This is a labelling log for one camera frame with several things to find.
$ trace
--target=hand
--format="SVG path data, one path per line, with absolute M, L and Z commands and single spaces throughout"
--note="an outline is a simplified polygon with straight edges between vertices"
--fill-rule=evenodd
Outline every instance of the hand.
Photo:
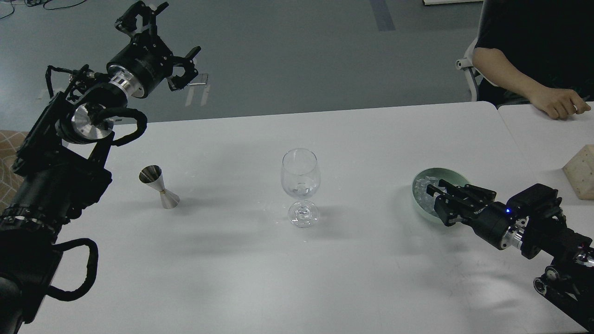
M 580 96 L 571 89 L 542 87 L 528 99 L 538 109 L 552 119 L 567 119 L 573 114 L 583 114 L 591 109 Z

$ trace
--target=wire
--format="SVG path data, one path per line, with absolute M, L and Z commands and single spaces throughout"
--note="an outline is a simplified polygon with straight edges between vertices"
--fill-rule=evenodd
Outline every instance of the wire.
M 70 6 L 64 6 L 64 7 L 55 7 L 55 8 L 48 8 L 46 7 L 47 4 L 49 4 L 50 2 L 52 2 L 53 0 L 23 0 L 22 2 L 19 2 L 17 4 L 15 4 L 16 0 L 0 0 L 0 4 L 5 4 L 5 5 L 11 5 L 12 6 L 12 11 L 7 14 L 4 15 L 3 17 L 0 17 L 0 20 L 5 18 L 5 17 L 9 17 L 11 15 L 14 14 L 14 6 L 15 5 L 26 5 L 27 7 L 36 7 L 36 6 L 42 6 L 44 10 L 48 10 L 48 11 L 54 11 L 54 10 L 62 10 L 62 9 L 66 9 L 66 8 L 72 8 L 72 7 L 76 7 L 80 4 L 83 4 L 85 2 L 87 2 L 88 0 L 82 0 L 81 2 L 74 4 L 74 5 L 70 5 Z
M 82 0 L 81 2 L 74 4 L 74 5 L 70 5 L 70 6 L 64 6 L 64 7 L 56 7 L 56 8 L 47 8 L 45 7 L 45 5 L 47 5 L 48 3 L 52 2 L 53 0 L 47 0 L 46 2 L 43 3 L 43 9 L 48 10 L 48 11 L 54 11 L 54 10 L 62 10 L 62 9 L 66 9 L 66 8 L 72 8 L 74 6 L 78 6 L 80 4 L 83 4 L 85 2 L 87 2 L 88 0 Z
M 3 19 L 3 18 L 5 18 L 5 17 L 9 17 L 9 16 L 11 16 L 11 15 L 14 14 L 14 4 L 12 3 L 12 1 L 8 1 L 8 2 L 2 1 L 2 3 L 3 4 L 7 4 L 7 5 L 11 5 L 12 6 L 12 11 L 10 13 L 4 15 L 3 17 L 0 17 L 0 20 Z

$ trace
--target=wine glass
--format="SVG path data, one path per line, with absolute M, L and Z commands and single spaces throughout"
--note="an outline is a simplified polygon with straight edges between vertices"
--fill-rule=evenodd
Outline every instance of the wine glass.
M 307 228 L 316 223 L 318 208 L 307 201 L 320 186 L 318 159 L 307 149 L 293 149 L 283 157 L 280 182 L 284 191 L 297 199 L 289 208 L 289 220 L 298 228 Z

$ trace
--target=glass base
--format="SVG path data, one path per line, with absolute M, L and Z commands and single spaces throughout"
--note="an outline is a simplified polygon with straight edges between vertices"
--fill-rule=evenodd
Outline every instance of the glass base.
M 310 201 L 297 201 L 289 208 L 289 220 L 298 228 L 307 228 L 318 222 L 318 207 Z

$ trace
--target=black shirt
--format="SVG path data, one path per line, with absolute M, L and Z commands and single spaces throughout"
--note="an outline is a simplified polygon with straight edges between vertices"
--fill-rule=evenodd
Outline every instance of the black shirt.
M 594 0 L 485 0 L 477 48 L 499 49 L 522 73 L 594 98 Z M 505 90 L 481 82 L 479 100 Z

